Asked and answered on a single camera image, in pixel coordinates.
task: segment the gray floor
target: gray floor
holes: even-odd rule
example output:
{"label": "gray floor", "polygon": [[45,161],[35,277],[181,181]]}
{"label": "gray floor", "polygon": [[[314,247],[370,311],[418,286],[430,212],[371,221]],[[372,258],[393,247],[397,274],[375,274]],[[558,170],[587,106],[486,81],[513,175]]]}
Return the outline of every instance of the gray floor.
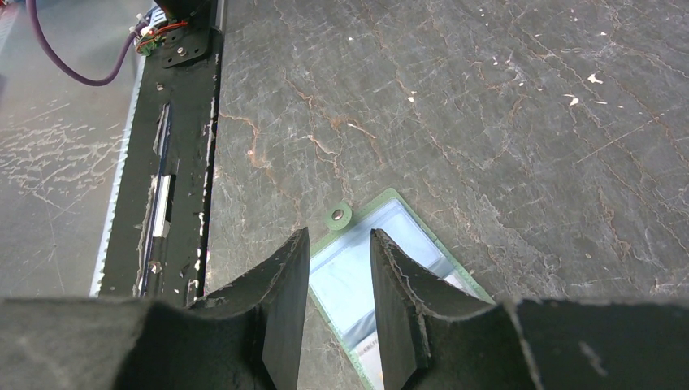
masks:
{"label": "gray floor", "polygon": [[[394,187],[496,298],[689,296],[686,2],[230,2],[209,288]],[[310,303],[300,388],[359,388]]]}
{"label": "gray floor", "polygon": [[[40,6],[50,43],[86,76],[107,74],[149,1]],[[87,295],[136,63],[92,88],[41,52],[22,7],[0,54],[0,296]]]}

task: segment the metal grommet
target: metal grommet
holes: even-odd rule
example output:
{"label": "metal grommet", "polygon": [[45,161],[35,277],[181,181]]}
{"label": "metal grommet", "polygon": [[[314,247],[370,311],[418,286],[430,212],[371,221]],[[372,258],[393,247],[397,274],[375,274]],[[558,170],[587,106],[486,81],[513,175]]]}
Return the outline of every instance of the metal grommet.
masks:
{"label": "metal grommet", "polygon": [[337,210],[332,212],[332,220],[333,221],[339,221],[344,216],[345,216],[345,212],[342,211],[342,209],[337,209]]}
{"label": "metal grommet", "polygon": [[341,230],[349,225],[349,222],[352,220],[352,208],[349,207],[347,202],[340,201],[323,217],[328,229],[332,231]]}

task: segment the metal bracket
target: metal bracket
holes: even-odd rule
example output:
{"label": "metal bracket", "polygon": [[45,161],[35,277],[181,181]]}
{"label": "metal bracket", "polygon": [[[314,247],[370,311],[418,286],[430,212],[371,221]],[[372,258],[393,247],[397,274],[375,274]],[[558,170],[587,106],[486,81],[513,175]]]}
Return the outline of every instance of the metal bracket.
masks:
{"label": "metal bracket", "polygon": [[216,2],[206,2],[189,18],[189,24],[170,31],[162,46],[161,67],[168,69],[189,65],[204,59],[210,53],[210,29],[215,21]]}

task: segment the dark marble tabletop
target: dark marble tabletop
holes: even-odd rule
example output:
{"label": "dark marble tabletop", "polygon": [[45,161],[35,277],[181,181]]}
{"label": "dark marble tabletop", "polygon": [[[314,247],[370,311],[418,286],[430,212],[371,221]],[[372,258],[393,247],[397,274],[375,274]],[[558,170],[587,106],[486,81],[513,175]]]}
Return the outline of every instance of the dark marble tabletop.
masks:
{"label": "dark marble tabletop", "polygon": [[[687,12],[229,2],[207,287],[393,187],[496,299],[689,295]],[[307,310],[300,388],[360,387]]]}

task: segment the purple cable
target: purple cable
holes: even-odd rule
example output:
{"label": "purple cable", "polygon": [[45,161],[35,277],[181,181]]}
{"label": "purple cable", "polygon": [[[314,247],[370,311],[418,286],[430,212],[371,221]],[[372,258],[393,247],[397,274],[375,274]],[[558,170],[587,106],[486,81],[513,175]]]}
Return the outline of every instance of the purple cable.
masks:
{"label": "purple cable", "polygon": [[[129,36],[127,36],[127,41],[124,42],[124,47],[119,52],[119,57],[117,58],[117,63],[115,64],[115,67],[106,78],[100,80],[92,80],[83,77],[82,75],[74,71],[72,68],[70,68],[66,63],[64,63],[62,59],[60,59],[60,57],[57,55],[57,53],[55,53],[53,48],[50,47],[50,44],[48,43],[48,40],[46,39],[46,36],[43,34],[43,30],[41,29],[41,23],[38,21],[38,9],[36,8],[36,0],[26,0],[26,8],[28,11],[28,16],[29,18],[31,18],[31,27],[33,29],[33,33],[34,35],[36,35],[38,44],[41,45],[41,48],[48,56],[50,61],[57,65],[57,67],[59,67],[60,70],[67,73],[67,75],[70,76],[72,79],[77,80],[82,84],[90,85],[92,87],[102,87],[103,85],[108,85],[112,80],[115,79],[115,77],[119,73],[119,69],[122,67],[124,57],[127,56],[129,46],[132,45],[132,42],[134,42],[134,38],[137,37],[135,32],[131,32]],[[136,26],[136,30],[141,29],[142,24],[145,25],[145,23],[142,22],[139,26]]]}

